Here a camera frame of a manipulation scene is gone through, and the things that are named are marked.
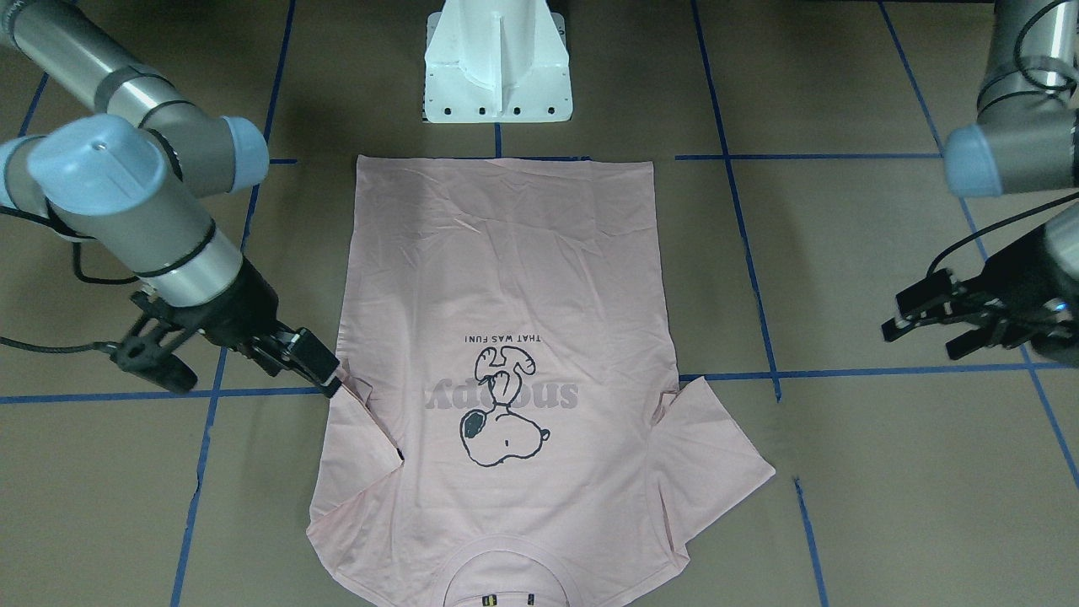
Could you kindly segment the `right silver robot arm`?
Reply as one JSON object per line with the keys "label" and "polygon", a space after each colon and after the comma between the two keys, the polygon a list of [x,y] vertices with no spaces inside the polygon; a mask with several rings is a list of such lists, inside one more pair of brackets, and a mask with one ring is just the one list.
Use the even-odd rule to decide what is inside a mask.
{"label": "right silver robot arm", "polygon": [[69,1],[4,1],[3,45],[93,111],[3,144],[3,212],[73,244],[100,243],[142,284],[132,295],[135,325],[122,341],[92,348],[185,395],[197,377],[177,349],[201,335],[267,375],[292,370],[334,395],[334,353],[308,328],[279,321],[274,289],[201,206],[265,180],[259,128],[205,114]]}

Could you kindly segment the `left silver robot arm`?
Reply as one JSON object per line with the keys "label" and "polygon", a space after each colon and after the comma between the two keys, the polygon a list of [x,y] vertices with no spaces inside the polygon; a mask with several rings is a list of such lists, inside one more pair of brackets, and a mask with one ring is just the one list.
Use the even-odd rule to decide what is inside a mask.
{"label": "left silver robot arm", "polygon": [[983,348],[1033,349],[1076,365],[1076,3],[998,1],[976,119],[943,149],[947,185],[959,197],[1066,190],[1044,203],[1054,218],[986,259],[960,280],[937,256],[918,282],[894,296],[882,325],[897,341],[928,325],[967,325],[947,343],[952,360]]}

